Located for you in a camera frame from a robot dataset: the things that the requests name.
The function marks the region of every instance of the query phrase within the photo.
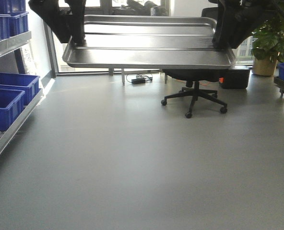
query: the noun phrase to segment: chair base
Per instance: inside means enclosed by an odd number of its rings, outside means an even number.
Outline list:
[[[218,91],[217,90],[201,90],[200,83],[198,81],[194,82],[194,88],[183,87],[181,88],[181,91],[179,91],[179,93],[165,96],[165,98],[161,101],[161,104],[166,105],[167,99],[169,98],[177,98],[177,97],[185,97],[185,96],[192,96],[192,100],[189,106],[189,111],[186,113],[186,118],[192,117],[192,109],[194,107],[195,102],[198,100],[198,97],[202,97],[212,102],[223,105],[223,107],[221,107],[220,109],[220,112],[222,114],[225,114],[227,112],[227,104],[217,99]]]

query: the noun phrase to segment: power strip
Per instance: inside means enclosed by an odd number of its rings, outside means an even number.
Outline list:
[[[132,79],[131,80],[131,83],[133,84],[133,85],[135,85],[135,84],[142,84],[142,83],[145,83],[146,81],[145,81],[145,79],[144,78],[137,78],[137,79]]]

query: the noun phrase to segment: chair caster wheel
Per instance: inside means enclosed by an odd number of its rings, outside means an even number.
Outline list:
[[[221,112],[222,114],[226,114],[226,113],[227,113],[227,108],[226,108],[226,107],[222,107],[222,108],[220,109],[220,112]]]
[[[161,104],[162,104],[163,106],[166,105],[166,104],[167,104],[166,100],[163,99],[163,100],[161,101]]]
[[[187,113],[186,113],[186,118],[191,118],[191,117],[192,117],[192,113],[187,112]]]

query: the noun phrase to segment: potted plant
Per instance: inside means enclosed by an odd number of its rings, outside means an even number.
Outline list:
[[[284,1],[278,4],[284,10]],[[284,62],[284,18],[280,14],[254,31],[251,53],[255,57],[254,74],[271,76],[277,62]]]

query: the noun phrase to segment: green leaves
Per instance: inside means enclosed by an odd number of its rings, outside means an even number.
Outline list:
[[[279,4],[284,9],[284,2]],[[258,60],[270,57],[272,61],[284,62],[284,19],[280,15],[255,30],[253,39],[251,53]]]

